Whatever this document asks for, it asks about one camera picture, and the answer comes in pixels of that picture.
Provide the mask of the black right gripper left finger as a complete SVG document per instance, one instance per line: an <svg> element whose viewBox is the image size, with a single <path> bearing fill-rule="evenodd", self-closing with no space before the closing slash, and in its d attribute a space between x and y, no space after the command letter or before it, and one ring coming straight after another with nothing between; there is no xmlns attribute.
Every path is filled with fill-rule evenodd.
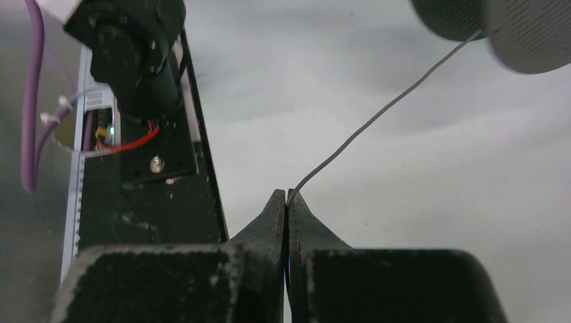
<svg viewBox="0 0 571 323"><path fill-rule="evenodd" d="M95 246L72 262L51 322L281 322L286 194L224 244Z"/></svg>

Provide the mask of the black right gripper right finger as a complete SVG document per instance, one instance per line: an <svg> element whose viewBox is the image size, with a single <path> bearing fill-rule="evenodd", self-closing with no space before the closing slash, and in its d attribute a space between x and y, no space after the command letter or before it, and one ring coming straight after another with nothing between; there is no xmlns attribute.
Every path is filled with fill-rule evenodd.
<svg viewBox="0 0 571 323"><path fill-rule="evenodd" d="M484 266L455 249L353 248L288 192L294 322L506 322Z"/></svg>

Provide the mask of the dark grey cable spool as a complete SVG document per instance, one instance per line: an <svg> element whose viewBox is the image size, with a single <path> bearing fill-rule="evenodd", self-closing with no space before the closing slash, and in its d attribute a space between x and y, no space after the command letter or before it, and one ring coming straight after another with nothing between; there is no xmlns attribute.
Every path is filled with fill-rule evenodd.
<svg viewBox="0 0 571 323"><path fill-rule="evenodd" d="M419 20L452 41L488 39L496 58L523 74L570 64L569 0L416 0Z"/></svg>

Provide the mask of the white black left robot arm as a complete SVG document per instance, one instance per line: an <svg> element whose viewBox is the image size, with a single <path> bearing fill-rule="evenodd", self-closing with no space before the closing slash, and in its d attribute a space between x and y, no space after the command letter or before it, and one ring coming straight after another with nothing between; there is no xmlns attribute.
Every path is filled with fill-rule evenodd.
<svg viewBox="0 0 571 323"><path fill-rule="evenodd" d="M184 28L183 1L39 1L38 5L90 49L90 73L111 88L123 116L158 120L181 109L172 47Z"/></svg>

